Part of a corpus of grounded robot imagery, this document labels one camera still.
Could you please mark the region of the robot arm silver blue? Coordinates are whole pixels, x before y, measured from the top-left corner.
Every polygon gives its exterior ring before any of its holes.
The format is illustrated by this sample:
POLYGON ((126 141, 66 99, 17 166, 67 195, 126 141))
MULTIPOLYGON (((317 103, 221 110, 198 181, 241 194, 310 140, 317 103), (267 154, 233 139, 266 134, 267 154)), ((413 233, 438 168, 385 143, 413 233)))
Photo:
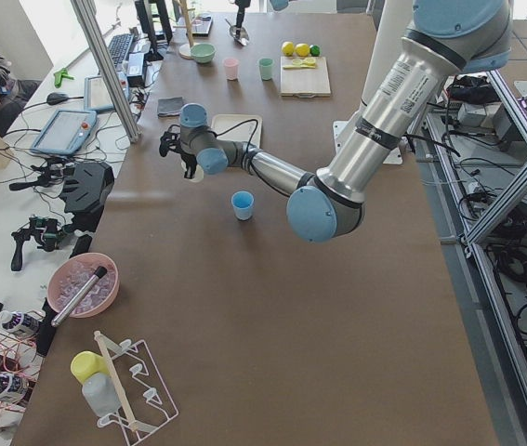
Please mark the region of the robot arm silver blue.
POLYGON ((181 108, 179 130, 167 130, 159 152, 180 155, 184 176, 241 167, 288 199, 287 220, 314 243, 354 231, 365 212, 364 190, 397 148, 438 87, 459 73, 488 72, 507 64, 512 34, 510 1, 415 1, 402 33, 402 51, 368 105, 350 117, 347 139, 331 163, 306 172, 248 141, 218 138, 205 108, 181 108))

